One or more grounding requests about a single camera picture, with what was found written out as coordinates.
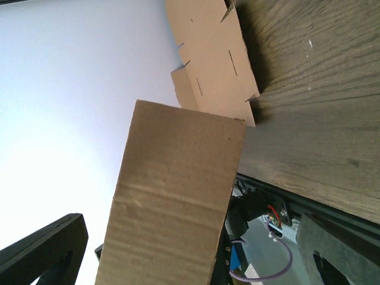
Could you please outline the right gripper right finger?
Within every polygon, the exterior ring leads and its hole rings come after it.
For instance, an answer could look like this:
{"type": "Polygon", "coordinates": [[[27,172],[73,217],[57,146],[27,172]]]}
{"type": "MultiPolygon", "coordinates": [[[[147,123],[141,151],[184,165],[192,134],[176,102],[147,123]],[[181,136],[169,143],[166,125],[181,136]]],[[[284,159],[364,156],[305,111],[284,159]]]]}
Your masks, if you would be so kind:
{"type": "Polygon", "coordinates": [[[379,246],[314,214],[296,235],[311,284],[379,284],[379,246]]]}

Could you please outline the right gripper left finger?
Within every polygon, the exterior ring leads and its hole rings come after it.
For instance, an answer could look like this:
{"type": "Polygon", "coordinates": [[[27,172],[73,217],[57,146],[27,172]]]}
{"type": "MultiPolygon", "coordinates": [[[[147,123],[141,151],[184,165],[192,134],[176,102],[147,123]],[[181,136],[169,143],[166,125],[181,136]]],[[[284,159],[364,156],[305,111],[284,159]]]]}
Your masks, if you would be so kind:
{"type": "Polygon", "coordinates": [[[1,250],[1,284],[75,284],[87,242],[83,215],[67,214],[1,250]]]}

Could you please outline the small cardboard box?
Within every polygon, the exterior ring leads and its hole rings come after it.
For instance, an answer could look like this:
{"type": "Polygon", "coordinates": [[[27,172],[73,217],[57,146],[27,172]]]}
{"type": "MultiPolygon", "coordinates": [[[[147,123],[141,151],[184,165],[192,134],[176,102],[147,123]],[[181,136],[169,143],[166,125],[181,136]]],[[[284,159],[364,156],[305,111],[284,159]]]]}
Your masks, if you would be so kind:
{"type": "Polygon", "coordinates": [[[139,100],[97,284],[208,284],[246,123],[139,100]]]}

